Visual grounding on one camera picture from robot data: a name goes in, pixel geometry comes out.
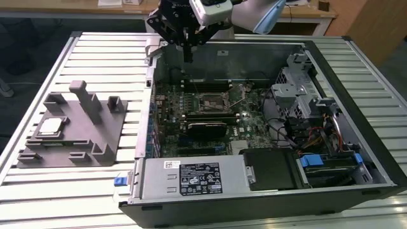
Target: open computer tower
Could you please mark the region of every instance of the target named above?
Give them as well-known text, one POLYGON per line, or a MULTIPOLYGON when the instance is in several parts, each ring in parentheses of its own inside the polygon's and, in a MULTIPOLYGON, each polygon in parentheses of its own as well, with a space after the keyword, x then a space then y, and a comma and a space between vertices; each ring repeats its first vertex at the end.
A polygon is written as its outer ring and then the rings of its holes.
POLYGON ((142 227, 341 212, 407 178, 313 41, 212 41, 151 58, 132 197, 142 227))

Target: red wire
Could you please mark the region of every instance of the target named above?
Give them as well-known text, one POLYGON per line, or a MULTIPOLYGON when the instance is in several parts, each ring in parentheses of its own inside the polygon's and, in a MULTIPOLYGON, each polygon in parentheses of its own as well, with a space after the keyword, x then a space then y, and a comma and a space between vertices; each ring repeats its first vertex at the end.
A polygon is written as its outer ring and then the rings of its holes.
POLYGON ((339 150, 343 151, 343 147, 342 147, 342 136, 337 133, 337 132, 333 132, 337 137, 338 137, 338 144, 339 144, 339 150))
POLYGON ((311 134, 313 134, 313 130, 317 130, 317 129, 323 129, 323 127, 318 126, 318 127, 313 127, 311 130, 310 130, 310 137, 309 137, 309 141, 311 140, 311 134))

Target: slotted metal surface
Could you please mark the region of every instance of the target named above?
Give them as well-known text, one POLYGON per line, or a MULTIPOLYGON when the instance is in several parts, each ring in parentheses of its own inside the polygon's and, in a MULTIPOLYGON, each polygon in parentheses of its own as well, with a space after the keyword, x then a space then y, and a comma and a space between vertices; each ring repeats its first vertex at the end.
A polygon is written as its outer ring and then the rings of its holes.
MULTIPOLYGON (((47 84, 35 98, 39 103, 34 102, 30 107, 0 158, 4 168, 0 174, 0 228, 138 228, 119 211, 118 202, 127 200, 130 190, 128 187, 114 187, 114 178, 134 167, 148 69, 144 47, 150 35, 90 32, 83 33, 80 38, 70 39, 47 84), (43 95, 62 92, 67 100, 76 99, 68 93, 68 84, 79 79, 87 81, 88 91, 96 92, 100 100, 119 95, 130 101, 118 164, 90 168, 15 168, 18 152, 24 149, 26 139, 46 111, 43 95)), ((315 41, 393 156, 407 171, 406 101, 353 42, 341 37, 239 35, 236 38, 315 41)), ((329 87, 319 80, 330 95, 329 87)), ((333 215, 219 223, 192 228, 406 228, 406 194, 370 201, 333 215)))

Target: wall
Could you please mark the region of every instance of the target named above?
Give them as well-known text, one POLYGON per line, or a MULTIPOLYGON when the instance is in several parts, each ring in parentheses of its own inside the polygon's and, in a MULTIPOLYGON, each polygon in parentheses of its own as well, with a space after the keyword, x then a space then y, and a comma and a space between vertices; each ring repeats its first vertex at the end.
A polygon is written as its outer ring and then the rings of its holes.
POLYGON ((349 31, 367 0, 330 0, 331 8, 338 13, 326 36, 343 36, 349 31))
POLYGON ((327 36, 349 35, 381 65, 407 35, 407 0, 330 0, 339 14, 327 36))

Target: power supply label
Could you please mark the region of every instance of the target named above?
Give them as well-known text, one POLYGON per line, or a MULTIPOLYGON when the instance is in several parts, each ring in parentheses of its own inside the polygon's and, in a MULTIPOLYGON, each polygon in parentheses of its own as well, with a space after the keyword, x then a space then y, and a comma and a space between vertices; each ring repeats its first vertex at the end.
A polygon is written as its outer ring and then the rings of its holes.
POLYGON ((219 163, 179 165, 179 182, 183 196, 222 193, 219 163))

